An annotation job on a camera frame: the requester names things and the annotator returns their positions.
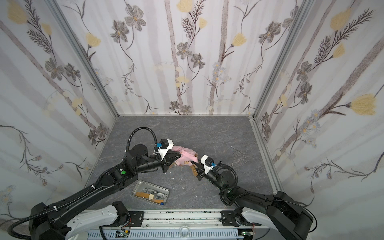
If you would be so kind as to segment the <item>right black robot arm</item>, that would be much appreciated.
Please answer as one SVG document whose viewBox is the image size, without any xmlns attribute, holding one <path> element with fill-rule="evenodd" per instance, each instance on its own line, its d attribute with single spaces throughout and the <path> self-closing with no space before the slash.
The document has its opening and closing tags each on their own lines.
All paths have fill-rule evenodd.
<svg viewBox="0 0 384 240">
<path fill-rule="evenodd" d="M 243 222 L 256 223 L 246 215 L 247 210 L 253 210 L 269 218 L 271 228 L 276 229 L 287 240 L 305 240 L 311 232 L 316 218 L 298 202 L 286 193 L 278 191 L 276 194 L 265 195 L 248 191 L 238 186 L 238 175 L 235 170 L 225 164 L 216 165 L 210 162 L 192 162 L 197 171 L 197 179 L 207 179 L 217 187 L 219 196 L 227 207 L 236 205 L 236 216 Z"/>
</svg>

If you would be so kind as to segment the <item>brown teddy bear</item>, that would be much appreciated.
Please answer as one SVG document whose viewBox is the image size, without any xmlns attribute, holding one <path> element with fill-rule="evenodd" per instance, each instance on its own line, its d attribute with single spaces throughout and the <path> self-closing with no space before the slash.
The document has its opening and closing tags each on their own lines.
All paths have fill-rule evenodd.
<svg viewBox="0 0 384 240">
<path fill-rule="evenodd" d="M 197 176 L 197 172 L 196 172 L 194 166 L 191 163 L 192 161 L 193 162 L 198 162 L 197 154 L 191 154 L 191 153 L 187 153 L 187 152 L 182 152 L 182 156 L 178 160 L 176 160 L 171 165 L 171 167 L 188 166 L 192 170 L 193 175 L 196 177 Z"/>
</svg>

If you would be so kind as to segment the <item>pink teddy hoodie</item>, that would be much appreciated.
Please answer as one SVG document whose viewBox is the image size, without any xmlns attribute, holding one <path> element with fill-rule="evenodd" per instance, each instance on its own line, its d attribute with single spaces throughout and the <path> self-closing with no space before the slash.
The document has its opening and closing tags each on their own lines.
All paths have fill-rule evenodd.
<svg viewBox="0 0 384 240">
<path fill-rule="evenodd" d="M 192 166 L 192 162 L 198 162 L 197 153 L 191 149 L 173 146 L 172 150 L 181 154 L 181 157 L 174 162 L 177 166 Z"/>
</svg>

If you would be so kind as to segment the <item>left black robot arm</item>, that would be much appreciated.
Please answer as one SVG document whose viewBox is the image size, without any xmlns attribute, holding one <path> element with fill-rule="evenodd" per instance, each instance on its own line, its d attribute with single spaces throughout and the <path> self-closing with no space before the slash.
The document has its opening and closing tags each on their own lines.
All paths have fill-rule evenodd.
<svg viewBox="0 0 384 240">
<path fill-rule="evenodd" d="M 34 206 L 29 221 L 31 239 L 68 240 L 96 227 L 118 227 L 127 223 L 130 214 L 121 201 L 112 203 L 105 210 L 88 213 L 85 210 L 133 184 L 140 173 L 158 168 L 167 172 L 181 156 L 169 142 L 155 144 L 153 155 L 148 154 L 145 145 L 128 149 L 121 163 L 107 169 L 89 187 L 48 206 Z"/>
</svg>

